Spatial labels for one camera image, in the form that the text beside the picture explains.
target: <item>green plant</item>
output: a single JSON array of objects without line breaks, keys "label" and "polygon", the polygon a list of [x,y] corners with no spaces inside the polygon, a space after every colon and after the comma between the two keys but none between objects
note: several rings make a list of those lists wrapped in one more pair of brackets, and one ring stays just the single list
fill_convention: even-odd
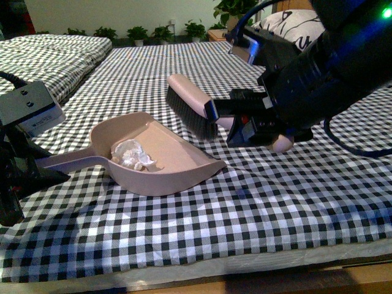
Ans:
[{"label": "green plant", "polygon": [[257,3],[257,0],[221,0],[214,8],[214,17],[220,15],[220,22],[225,26],[230,15],[241,18]]},{"label": "green plant", "polygon": [[79,31],[79,29],[70,29],[68,28],[68,33],[64,33],[64,35],[81,35],[81,36],[87,36],[86,31],[82,29]]},{"label": "green plant", "polygon": [[185,24],[185,27],[185,31],[189,37],[202,38],[206,34],[206,28],[202,25],[202,20],[200,20],[200,24],[189,20],[188,23]]},{"label": "green plant", "polygon": [[114,41],[117,37],[117,34],[116,34],[115,29],[100,27],[99,29],[96,30],[96,32],[94,33],[94,36],[106,37],[106,38],[110,39],[111,41]]},{"label": "green plant", "polygon": [[225,29],[226,26],[224,26],[221,22],[218,22],[214,25],[212,25],[212,27],[210,27],[209,29]]},{"label": "green plant", "polygon": [[169,41],[173,37],[173,33],[169,30],[168,26],[158,26],[155,28],[154,32],[151,34],[151,37],[157,40]]},{"label": "green plant", "polygon": [[127,32],[128,32],[128,38],[131,41],[146,40],[148,38],[147,30],[142,26],[134,26],[132,29],[129,29]]}]

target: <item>bed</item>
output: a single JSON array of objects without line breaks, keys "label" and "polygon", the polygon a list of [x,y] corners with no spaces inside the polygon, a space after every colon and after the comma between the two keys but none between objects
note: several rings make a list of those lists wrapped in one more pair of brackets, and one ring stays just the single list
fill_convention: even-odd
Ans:
[{"label": "bed", "polygon": [[[106,38],[22,36],[0,42],[0,68],[26,81],[42,80],[53,98],[64,103],[111,48],[111,41]],[[11,83],[0,80],[0,94],[11,90]]]},{"label": "bed", "polygon": [[[227,130],[220,128],[215,142],[199,141],[165,103],[171,74],[187,76],[212,98],[228,98],[232,88],[262,91],[256,79],[263,68],[229,48],[184,43],[107,55],[109,49],[71,95],[57,98],[66,101],[67,120],[34,139],[53,154],[87,147],[99,122],[145,111],[227,167],[183,192],[145,197],[95,166],[23,199],[26,219],[0,227],[1,293],[134,289],[392,254],[391,156],[351,155],[321,126],[312,141],[284,154],[231,149]],[[391,96],[387,86],[358,102],[334,119],[334,132],[349,145],[386,148]]]}]

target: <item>black cable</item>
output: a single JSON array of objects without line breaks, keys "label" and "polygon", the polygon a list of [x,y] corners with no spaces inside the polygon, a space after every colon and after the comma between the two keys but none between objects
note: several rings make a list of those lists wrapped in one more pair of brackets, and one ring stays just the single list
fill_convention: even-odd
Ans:
[{"label": "black cable", "polygon": [[392,148],[391,149],[376,150],[376,151],[364,151],[362,149],[347,146],[346,144],[341,142],[340,139],[338,139],[334,134],[332,134],[331,127],[330,127],[331,120],[332,120],[331,118],[324,120],[325,133],[330,137],[330,139],[332,141],[334,141],[336,144],[338,144],[340,147],[347,150],[348,152],[351,152],[354,155],[370,157],[370,158],[375,158],[375,159],[382,157],[382,156],[392,154]]},{"label": "black cable", "polygon": [[11,82],[15,87],[15,89],[27,85],[26,81],[22,80],[21,78],[18,78],[16,75],[13,75],[12,73],[0,71],[0,78],[5,78],[7,81]]}]

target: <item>potted plant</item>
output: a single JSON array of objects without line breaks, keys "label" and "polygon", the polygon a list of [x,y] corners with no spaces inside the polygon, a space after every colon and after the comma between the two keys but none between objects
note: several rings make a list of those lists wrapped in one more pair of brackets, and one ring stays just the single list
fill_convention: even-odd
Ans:
[{"label": "potted plant", "polygon": [[113,42],[116,39],[117,34],[116,34],[115,29],[100,27],[99,29],[96,30],[96,32],[94,33],[94,36],[105,37],[105,38],[110,39]]},{"label": "potted plant", "polygon": [[64,33],[64,35],[79,35],[79,36],[87,36],[86,31],[84,29],[82,29],[81,31],[79,31],[79,29],[71,29],[68,28],[68,33]]},{"label": "potted plant", "polygon": [[220,22],[231,31],[238,20],[257,3],[258,0],[220,0],[214,8],[214,17],[220,15]]},{"label": "potted plant", "polygon": [[225,29],[226,26],[223,25],[221,22],[213,24],[209,29]]},{"label": "potted plant", "polygon": [[143,46],[143,41],[148,38],[147,30],[142,26],[134,26],[128,31],[128,38],[134,42],[136,46]]},{"label": "potted plant", "polygon": [[160,40],[162,45],[167,45],[167,43],[173,37],[173,33],[169,30],[169,25],[167,26],[158,26],[155,28],[154,32],[151,34],[151,37]]},{"label": "potted plant", "polygon": [[200,42],[200,38],[206,34],[206,28],[202,25],[202,20],[200,20],[200,24],[189,20],[185,27],[187,35],[192,38],[193,42]]}]

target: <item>black and white checkered fabric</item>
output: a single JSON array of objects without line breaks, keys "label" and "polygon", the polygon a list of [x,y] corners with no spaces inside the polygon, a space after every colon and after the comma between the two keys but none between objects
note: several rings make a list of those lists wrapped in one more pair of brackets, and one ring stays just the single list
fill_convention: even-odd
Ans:
[{"label": "black and white checkered fabric", "polygon": [[[392,237],[391,157],[367,159],[336,146],[320,126],[285,154],[198,141],[165,103],[166,78],[188,76],[213,98],[232,88],[261,91],[261,67],[228,55],[226,42],[117,48],[64,107],[67,121],[36,143],[53,153],[89,145],[99,122],[147,111],[227,168],[184,192],[145,197],[96,166],[36,193],[26,219],[0,228],[3,282],[56,281],[210,258],[370,242]],[[392,89],[335,118],[348,144],[391,144]]]},{"label": "black and white checkered fabric", "polygon": [[[30,35],[0,42],[0,70],[26,81],[42,80],[62,101],[111,50],[107,38]],[[13,85],[0,79],[0,95]]]}]

